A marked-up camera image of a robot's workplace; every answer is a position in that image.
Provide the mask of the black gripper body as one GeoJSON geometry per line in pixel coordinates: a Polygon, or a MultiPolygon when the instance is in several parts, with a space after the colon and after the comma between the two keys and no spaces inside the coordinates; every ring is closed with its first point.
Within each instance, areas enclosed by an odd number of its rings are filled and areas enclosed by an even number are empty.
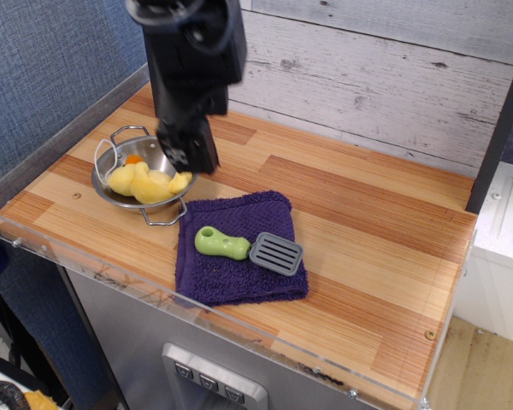
{"type": "Polygon", "coordinates": [[[143,30],[156,117],[182,129],[226,114],[247,54],[240,3],[129,1],[127,12],[143,30]]]}

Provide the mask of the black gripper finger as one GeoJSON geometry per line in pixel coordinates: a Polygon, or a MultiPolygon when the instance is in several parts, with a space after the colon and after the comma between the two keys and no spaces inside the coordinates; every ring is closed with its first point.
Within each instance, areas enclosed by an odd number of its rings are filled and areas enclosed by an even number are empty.
{"type": "Polygon", "coordinates": [[[197,171],[195,146],[177,125],[159,120],[156,136],[163,153],[177,172],[197,171]]]}
{"type": "Polygon", "coordinates": [[[195,119],[188,127],[189,171],[212,174],[220,165],[207,118],[195,119]]]}

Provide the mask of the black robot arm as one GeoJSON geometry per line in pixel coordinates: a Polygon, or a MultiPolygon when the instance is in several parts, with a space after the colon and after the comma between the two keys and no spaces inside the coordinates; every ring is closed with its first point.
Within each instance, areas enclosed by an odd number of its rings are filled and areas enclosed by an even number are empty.
{"type": "Polygon", "coordinates": [[[143,31],[158,119],[156,136],[178,172],[212,174],[219,165],[209,116],[228,110],[241,82],[247,43],[237,1],[128,1],[143,31]]]}

